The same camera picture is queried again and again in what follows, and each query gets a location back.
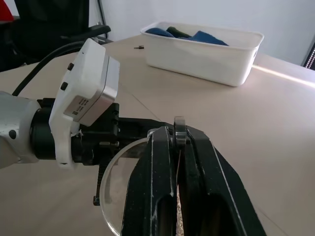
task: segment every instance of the black cable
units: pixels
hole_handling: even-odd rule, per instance
[[[75,49],[80,49],[82,48],[83,44],[84,41],[69,43],[48,54],[43,60],[40,61],[39,64],[37,64],[37,66],[27,75],[27,77],[25,77],[25,79],[18,85],[18,87],[12,93],[12,95],[18,96],[20,92],[26,87],[26,85],[34,78],[34,76],[52,59],[62,54],[69,53]]]

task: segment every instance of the transparent lid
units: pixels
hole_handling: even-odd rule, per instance
[[[137,140],[118,152],[107,166],[100,186],[100,206],[111,231],[119,236],[130,175],[149,138]]]

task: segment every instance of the white plastic bin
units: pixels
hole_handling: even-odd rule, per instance
[[[150,28],[167,30],[169,26],[192,36],[200,30],[229,46],[145,33]],[[235,87],[243,84],[248,77],[264,38],[258,32],[172,22],[151,24],[143,28],[141,33],[146,38],[145,54],[148,65]]]

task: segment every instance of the blue cloth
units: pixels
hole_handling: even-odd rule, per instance
[[[219,40],[212,35],[198,31],[193,37],[191,38],[183,38],[186,40],[191,40],[191,41],[197,41],[197,42],[202,42],[202,43],[212,43],[212,44],[217,44],[217,45],[224,45],[228,46],[226,43],[224,43],[222,40]]]
[[[167,31],[165,31],[165,30],[162,30],[162,29],[160,29],[160,28],[151,28],[151,29],[148,29],[148,30],[146,31],[146,33],[151,33],[151,34],[156,34],[156,35],[160,35],[160,36],[165,36],[165,37],[174,38],[174,36],[173,36],[171,33],[167,32]]]

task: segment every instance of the beige tabletop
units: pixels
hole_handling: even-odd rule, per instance
[[[232,88],[149,67],[141,36],[106,45],[120,61],[123,117],[186,123],[203,130],[240,175],[269,236],[315,232],[315,72],[258,55],[247,81]],[[54,97],[74,55],[53,60],[20,94]],[[34,68],[0,73],[13,92]],[[112,235],[93,206],[97,167],[54,161],[0,170],[0,235]]]

